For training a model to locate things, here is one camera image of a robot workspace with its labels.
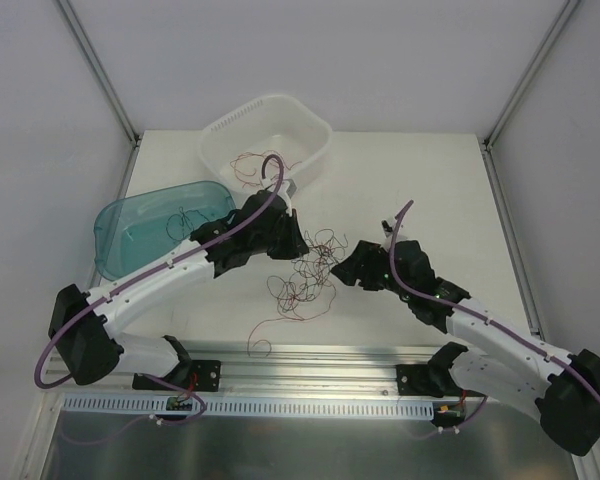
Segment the teal plastic bin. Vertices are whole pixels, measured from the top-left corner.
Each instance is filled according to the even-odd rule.
[[[96,268],[108,280],[124,277],[168,253],[203,223],[235,209],[229,190],[195,182],[113,202],[93,226]]]

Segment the white table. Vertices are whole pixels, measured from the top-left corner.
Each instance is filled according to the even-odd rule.
[[[127,196],[197,180],[215,180],[196,156],[199,132],[147,131]],[[478,141],[473,135],[334,133],[324,175],[293,198],[301,229],[382,242],[380,221],[409,199],[404,232],[420,241],[439,276],[528,329]],[[147,312],[128,331],[182,340],[246,342],[261,320],[275,318],[266,280],[292,272],[265,256]],[[306,323],[268,324],[253,340],[276,344],[438,346],[451,338],[421,324],[388,292],[337,287],[331,311]],[[319,313],[330,293],[302,310]]]

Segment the purple cable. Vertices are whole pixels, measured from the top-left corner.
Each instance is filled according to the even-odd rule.
[[[276,198],[276,195],[280,191],[280,188],[282,188],[282,181],[283,181],[283,177],[284,177],[284,163],[282,162],[282,159],[279,156],[269,155],[269,156],[267,156],[267,158],[264,159],[264,165],[266,165],[270,160],[275,160],[276,162],[278,162],[278,167],[280,168],[280,174],[278,175],[276,184],[273,188],[273,191],[271,192],[271,195],[269,195],[269,197],[267,197],[267,199],[260,206],[260,208],[258,208],[248,218],[246,218],[241,223],[239,223],[238,225],[233,227],[231,230],[223,233],[222,235],[217,236],[213,240],[210,240],[207,243],[205,243],[204,245],[200,245],[199,247],[194,248],[193,250],[191,250],[189,252],[186,252],[181,255],[178,255],[177,257],[174,257],[173,258],[174,264],[181,262],[182,260],[189,258],[192,255],[195,255],[196,253],[201,252],[202,250],[206,250],[209,247],[212,247],[214,245],[217,245],[218,243],[224,242],[227,238],[231,237],[232,235],[235,235],[239,231],[246,228],[251,222],[253,222],[256,218],[258,218],[260,216],[260,214],[262,214],[262,212],[264,212],[269,205],[271,205],[273,200]],[[122,285],[119,285],[118,287],[111,290],[111,292],[110,292],[111,297],[118,295],[119,293],[125,291],[127,288],[132,287],[136,283],[141,282],[145,278],[150,277],[151,275],[158,273],[166,268],[169,268],[169,264],[163,263],[163,264],[157,265],[153,268],[150,268],[146,272],[142,272],[141,274],[137,275],[136,277],[133,277],[130,280],[127,280]],[[93,302],[91,305],[86,307],[84,310],[81,310],[76,316],[74,316],[71,320],[69,320],[67,323],[65,323],[56,332],[56,334],[53,336],[53,338],[49,341],[47,346],[42,351],[42,354],[40,355],[40,358],[38,359],[38,362],[36,363],[36,367],[35,367],[35,370],[33,373],[33,380],[38,388],[41,388],[43,390],[48,390],[50,388],[57,387],[58,385],[62,385],[64,382],[66,382],[67,380],[69,380],[71,378],[71,374],[69,374],[69,375],[62,377],[59,380],[56,380],[55,382],[51,382],[51,383],[43,382],[42,381],[42,370],[44,368],[44,363],[46,362],[47,357],[51,353],[51,350],[53,350],[53,348],[57,345],[58,341],[63,337],[63,335],[65,333],[67,333],[76,323],[78,323],[87,314],[94,311],[96,308],[98,308],[100,305],[102,305],[106,301],[107,300],[104,297],[99,298],[98,300]]]
[[[411,439],[413,439],[413,440],[428,440],[428,439],[433,438],[436,435],[439,435],[441,433],[444,433],[444,432],[455,432],[456,428],[458,428],[458,429],[460,427],[464,428],[467,425],[469,425],[471,422],[473,422],[473,420],[478,416],[478,414],[480,412],[482,412],[482,410],[484,409],[485,405],[487,404],[488,398],[489,397],[484,397],[480,401],[480,404],[476,407],[476,409],[473,412],[471,412],[469,414],[469,416],[467,418],[465,418],[464,421],[461,424],[457,425],[455,428],[453,428],[453,427],[446,427],[446,428],[443,428],[442,430],[436,429],[433,432],[429,432],[429,433],[427,433],[425,435],[413,435],[412,433],[407,432],[407,435],[409,435],[409,437]]]
[[[488,322],[489,325],[493,325],[495,328],[500,330],[502,333],[504,333],[505,335],[507,335],[507,336],[511,337],[512,339],[514,339],[515,341],[517,341],[520,345],[527,347],[528,349],[532,350],[533,352],[537,353],[538,355],[543,356],[545,359],[549,358],[549,360],[551,362],[558,365],[560,368],[565,370],[569,375],[574,377],[578,382],[580,382],[582,384],[582,386],[587,390],[587,392],[589,392],[589,394],[596,400],[596,402],[598,402],[600,404],[600,394],[598,392],[596,392],[595,388],[593,388],[591,386],[591,384],[589,382],[587,382],[587,380],[582,375],[580,375],[577,371],[575,371],[573,369],[573,367],[566,364],[559,358],[550,356],[549,352],[546,352],[543,349],[537,347],[536,345],[534,345],[533,343],[524,339],[523,337],[518,335],[516,332],[507,328],[506,326],[502,325],[501,323],[498,323],[495,320],[489,320],[489,317],[487,317],[486,315],[483,315],[480,312],[476,312],[475,310],[467,308],[464,305],[458,305],[457,303],[453,303],[448,300],[443,300],[441,298],[434,297],[433,295],[427,295],[426,293],[419,292],[417,290],[414,290],[413,288],[411,288],[409,285],[407,285],[406,283],[404,283],[402,281],[402,279],[398,275],[398,270],[396,268],[396,243],[398,240],[398,231],[400,230],[402,221],[404,220],[405,215],[407,214],[407,212],[409,211],[409,209],[411,208],[412,205],[413,205],[413,200],[409,200],[407,202],[407,204],[404,206],[404,208],[402,210],[400,210],[398,215],[396,215],[396,217],[395,217],[396,225],[393,229],[393,235],[391,236],[391,246],[389,247],[389,267],[391,268],[391,274],[393,275],[393,278],[396,280],[398,285],[400,285],[401,288],[405,289],[407,292],[409,292],[412,295],[415,295],[416,297],[424,298],[425,300],[431,300],[432,302],[446,305],[453,309],[465,312],[479,320],[482,320],[483,322]]]
[[[171,390],[175,390],[180,393],[186,393],[186,394],[190,395],[191,398],[193,398],[200,405],[200,410],[192,415],[188,415],[187,418],[185,418],[183,420],[161,419],[161,423],[160,423],[161,425],[166,425],[168,427],[176,427],[176,426],[180,426],[180,425],[185,425],[187,423],[191,423],[193,420],[196,420],[197,418],[202,416],[202,414],[204,414],[204,412],[207,411],[206,403],[204,403],[204,401],[195,392],[189,392],[188,390],[185,390],[184,388],[180,388],[176,385],[165,382],[161,378],[154,377],[153,375],[145,375],[145,377],[149,378],[150,380],[156,382],[159,385],[162,385],[163,387],[169,388]],[[111,435],[108,435],[99,440],[83,441],[83,440],[74,440],[70,437],[67,437],[67,435],[64,433],[64,430],[62,429],[62,416],[60,416],[60,419],[58,420],[58,427],[57,427],[58,428],[58,436],[60,438],[62,438],[65,442],[70,443],[72,445],[77,445],[80,447],[93,447],[96,445],[102,445],[104,443],[110,442],[114,438],[117,438],[122,433],[126,432],[129,428],[131,428],[132,426],[134,426],[136,423],[140,422],[141,420],[150,420],[150,419],[152,419],[152,418],[147,415],[139,415],[139,416],[133,418],[128,423],[126,423],[120,430],[112,433]]]

